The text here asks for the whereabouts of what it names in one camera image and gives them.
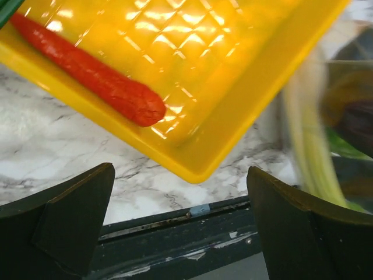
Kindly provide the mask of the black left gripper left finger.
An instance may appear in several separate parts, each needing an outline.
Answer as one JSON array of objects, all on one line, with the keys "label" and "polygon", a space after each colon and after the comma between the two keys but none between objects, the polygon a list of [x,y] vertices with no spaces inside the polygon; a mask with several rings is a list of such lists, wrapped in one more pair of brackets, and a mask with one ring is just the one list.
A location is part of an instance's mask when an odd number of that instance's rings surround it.
[{"label": "black left gripper left finger", "polygon": [[114,166],[102,163],[1,206],[1,279],[87,276],[114,179]]}]

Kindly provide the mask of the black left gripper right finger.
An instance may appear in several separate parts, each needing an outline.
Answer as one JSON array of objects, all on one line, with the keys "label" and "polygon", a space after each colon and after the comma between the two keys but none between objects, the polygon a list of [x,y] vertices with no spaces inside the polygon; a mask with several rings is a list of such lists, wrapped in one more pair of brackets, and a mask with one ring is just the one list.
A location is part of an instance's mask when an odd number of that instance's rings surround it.
[{"label": "black left gripper right finger", "polygon": [[372,215],[250,167],[247,189],[270,279],[372,279]]}]

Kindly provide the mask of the dark purple round fruit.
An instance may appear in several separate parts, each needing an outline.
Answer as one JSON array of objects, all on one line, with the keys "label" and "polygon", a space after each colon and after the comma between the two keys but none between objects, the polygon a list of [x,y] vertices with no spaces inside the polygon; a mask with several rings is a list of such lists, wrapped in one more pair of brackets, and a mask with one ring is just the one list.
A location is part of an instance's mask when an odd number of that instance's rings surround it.
[{"label": "dark purple round fruit", "polygon": [[372,71],[352,72],[331,83],[320,111],[326,126],[372,157]]}]

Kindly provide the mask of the green celery stalk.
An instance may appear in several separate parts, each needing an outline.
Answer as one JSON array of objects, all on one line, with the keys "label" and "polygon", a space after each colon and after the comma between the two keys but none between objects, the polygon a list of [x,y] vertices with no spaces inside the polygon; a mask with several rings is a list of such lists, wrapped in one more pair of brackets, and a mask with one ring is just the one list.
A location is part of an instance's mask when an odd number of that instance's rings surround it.
[{"label": "green celery stalk", "polygon": [[319,95],[326,87],[327,77],[325,64],[314,59],[304,61],[283,90],[284,108],[302,189],[348,209],[319,116]]}]

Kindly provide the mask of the clear pink-dotted zip bag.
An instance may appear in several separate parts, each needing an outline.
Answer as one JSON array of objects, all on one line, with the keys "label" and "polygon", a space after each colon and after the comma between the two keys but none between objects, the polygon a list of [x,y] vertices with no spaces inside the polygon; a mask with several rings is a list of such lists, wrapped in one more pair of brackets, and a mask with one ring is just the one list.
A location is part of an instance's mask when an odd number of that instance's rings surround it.
[{"label": "clear pink-dotted zip bag", "polygon": [[282,93],[298,185],[372,213],[372,22],[339,20]]}]

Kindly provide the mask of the orange carrot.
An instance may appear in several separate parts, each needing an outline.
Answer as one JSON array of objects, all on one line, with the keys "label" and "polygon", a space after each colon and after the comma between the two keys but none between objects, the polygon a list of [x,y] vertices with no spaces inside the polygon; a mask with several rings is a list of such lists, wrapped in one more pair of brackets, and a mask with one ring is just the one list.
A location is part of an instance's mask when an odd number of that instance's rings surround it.
[{"label": "orange carrot", "polygon": [[146,85],[119,73],[19,13],[11,16],[10,23],[38,52],[128,120],[149,127],[165,116],[162,98]]}]

